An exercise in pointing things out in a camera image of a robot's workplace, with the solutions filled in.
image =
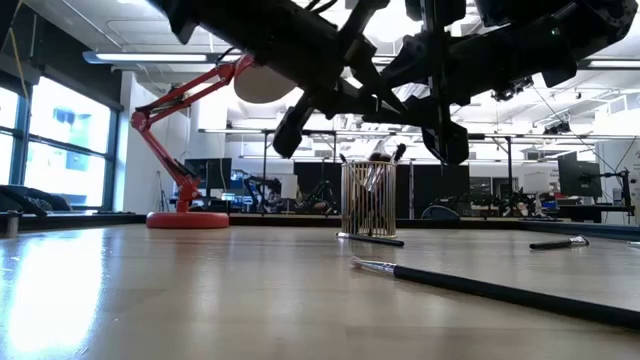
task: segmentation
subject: wooden table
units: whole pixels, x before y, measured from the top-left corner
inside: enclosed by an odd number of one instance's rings
[[[0,240],[0,358],[640,354],[637,333],[396,281],[348,263],[355,254],[614,301],[638,299],[638,250],[595,242],[589,249],[531,254],[529,241],[558,235],[455,230],[400,231],[407,246],[395,249],[337,241],[336,231],[129,225]],[[619,302],[633,305],[632,299]]]

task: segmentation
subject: lamp shade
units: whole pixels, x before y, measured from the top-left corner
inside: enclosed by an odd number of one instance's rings
[[[296,83],[271,70],[267,66],[253,64],[247,55],[238,62],[234,90],[236,95],[252,104],[266,104],[281,99],[296,87]]]

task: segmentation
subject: ceiling light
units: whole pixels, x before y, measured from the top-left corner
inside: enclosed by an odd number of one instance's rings
[[[267,155],[267,156],[262,156],[262,155],[240,155],[240,156],[238,156],[238,158],[240,158],[240,159],[254,159],[254,160],[263,160],[263,159],[267,159],[267,160],[285,160],[285,161],[291,161],[291,160],[304,160],[304,161],[326,161],[326,160],[332,160],[332,158],[330,158],[330,157],[320,157],[320,156],[292,156],[290,159],[287,159],[287,158],[283,158],[281,156],[275,156],[275,155]]]
[[[587,67],[590,69],[640,69],[640,59],[638,60],[589,60]]]
[[[96,53],[85,51],[82,53],[89,64],[215,64],[220,54],[190,54],[190,53]],[[238,60],[242,54],[229,54],[222,62]]]
[[[420,32],[421,27],[422,21],[407,17],[404,1],[391,1],[386,8],[376,11],[364,32],[383,42],[394,42],[404,35]]]
[[[388,136],[395,135],[388,131],[336,131],[336,135],[351,135],[351,136]]]
[[[126,61],[126,62],[205,62],[207,56],[204,54],[96,54],[102,61]]]
[[[258,129],[200,129],[201,132],[213,134],[262,134]]]
[[[562,135],[572,132],[568,121],[560,121],[544,128],[542,135]]]

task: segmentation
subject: robotic arm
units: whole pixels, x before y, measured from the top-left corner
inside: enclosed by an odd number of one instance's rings
[[[250,175],[248,177],[245,177],[242,183],[244,184],[245,190],[249,193],[249,196],[251,196],[251,200],[253,201],[251,205],[252,212],[258,211],[258,206],[266,210],[267,206],[270,205],[269,201],[266,199],[266,191],[264,187],[269,188],[272,193],[278,195],[282,192],[282,184],[278,179],[265,179]],[[255,186],[255,189],[258,195],[260,195],[260,201],[258,201],[258,197],[253,192],[253,189],[251,189],[251,185],[257,185]]]
[[[376,48],[362,35],[371,16],[390,0],[360,0],[341,29],[291,0],[148,0],[163,11],[186,43],[200,25],[295,81],[304,94],[289,108],[273,146],[291,157],[314,109],[328,119],[363,114],[369,122],[422,128],[427,148],[444,163],[468,157],[465,128],[450,119],[449,105],[494,90],[508,100],[542,72],[547,86],[566,81],[577,63],[624,38],[637,11],[635,0],[475,0],[483,35],[450,37],[444,27],[465,16],[465,0],[405,0],[407,15],[424,29],[406,36],[394,61],[379,73]],[[350,67],[363,86],[340,77]],[[429,84],[431,94],[401,102],[392,89]]]

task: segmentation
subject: ceiling beam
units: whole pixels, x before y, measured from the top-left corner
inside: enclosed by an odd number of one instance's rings
[[[9,29],[13,24],[13,18],[17,13],[20,0],[2,0],[0,1],[0,39],[2,43],[0,49],[4,47],[9,34]]]

